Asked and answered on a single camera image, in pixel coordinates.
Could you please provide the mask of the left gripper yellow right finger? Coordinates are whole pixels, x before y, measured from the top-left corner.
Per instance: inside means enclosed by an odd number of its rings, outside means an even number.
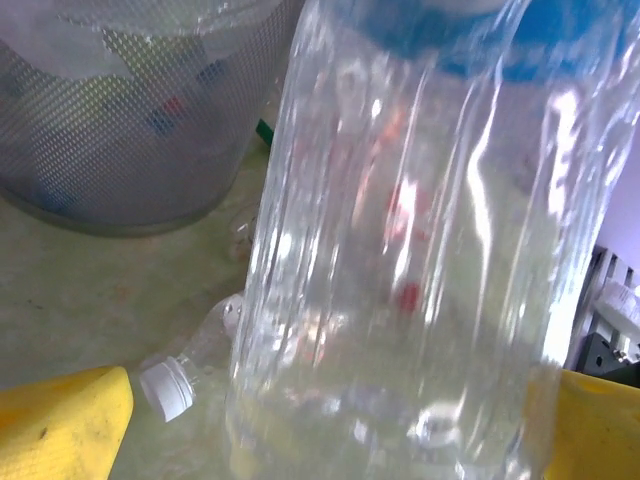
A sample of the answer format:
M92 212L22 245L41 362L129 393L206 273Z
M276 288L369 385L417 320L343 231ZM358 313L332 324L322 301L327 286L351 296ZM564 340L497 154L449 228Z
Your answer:
M549 480L640 480L639 390L564 371Z

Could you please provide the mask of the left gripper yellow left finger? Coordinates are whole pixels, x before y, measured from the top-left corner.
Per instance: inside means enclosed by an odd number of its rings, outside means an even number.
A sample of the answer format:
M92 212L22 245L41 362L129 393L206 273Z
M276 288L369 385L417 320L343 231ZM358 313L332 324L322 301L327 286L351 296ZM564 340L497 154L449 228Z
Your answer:
M106 479L133 412L126 370L107 366L1 392L3 479Z

